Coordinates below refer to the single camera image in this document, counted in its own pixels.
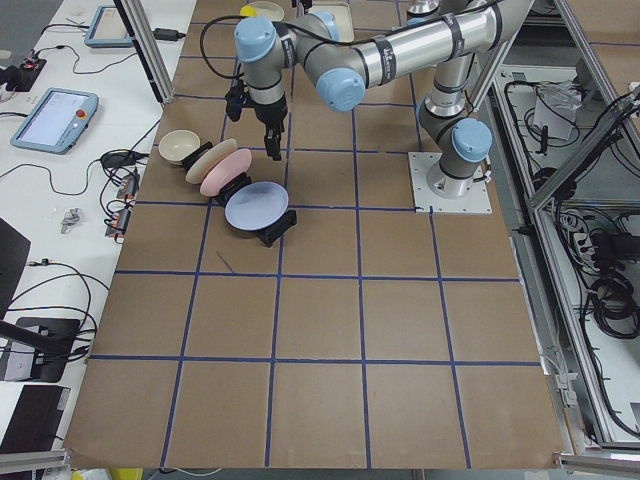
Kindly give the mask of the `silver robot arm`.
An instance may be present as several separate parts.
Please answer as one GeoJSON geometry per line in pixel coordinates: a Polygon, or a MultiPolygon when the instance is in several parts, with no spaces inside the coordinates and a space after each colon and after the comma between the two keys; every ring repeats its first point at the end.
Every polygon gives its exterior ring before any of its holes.
{"type": "Polygon", "coordinates": [[[342,41],[334,16],[326,11],[292,22],[244,18],[234,30],[242,71],[226,95],[226,113],[238,121],[243,109],[252,109],[265,127],[268,156],[278,160],[287,115],[284,69],[301,65],[322,101],[333,111],[347,112],[367,90],[433,66],[433,87],[417,118],[441,156],[426,180],[441,197],[461,197],[492,146],[489,128],[463,115],[472,57],[512,40],[530,8],[528,1],[415,1],[406,26],[354,43],[342,41]]]}
{"type": "Polygon", "coordinates": [[[423,24],[438,19],[443,12],[439,0],[412,0],[406,7],[406,24],[423,24]]]}

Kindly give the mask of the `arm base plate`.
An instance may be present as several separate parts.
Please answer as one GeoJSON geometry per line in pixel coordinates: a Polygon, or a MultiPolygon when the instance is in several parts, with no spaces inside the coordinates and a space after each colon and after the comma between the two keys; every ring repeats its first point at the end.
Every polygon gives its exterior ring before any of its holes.
{"type": "Polygon", "coordinates": [[[424,214],[491,214],[487,183],[480,180],[480,165],[471,177],[454,179],[441,169],[440,157],[440,152],[408,154],[414,210],[424,214]]]}

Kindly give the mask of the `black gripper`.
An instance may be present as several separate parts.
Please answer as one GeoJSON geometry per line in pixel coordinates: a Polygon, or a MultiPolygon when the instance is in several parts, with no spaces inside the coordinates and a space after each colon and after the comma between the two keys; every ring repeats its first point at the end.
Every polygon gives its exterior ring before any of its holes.
{"type": "Polygon", "coordinates": [[[255,103],[256,118],[265,125],[264,143],[268,156],[273,160],[281,160],[281,138],[285,131],[284,120],[288,114],[288,105],[285,97],[281,97],[273,103],[255,103]]]}

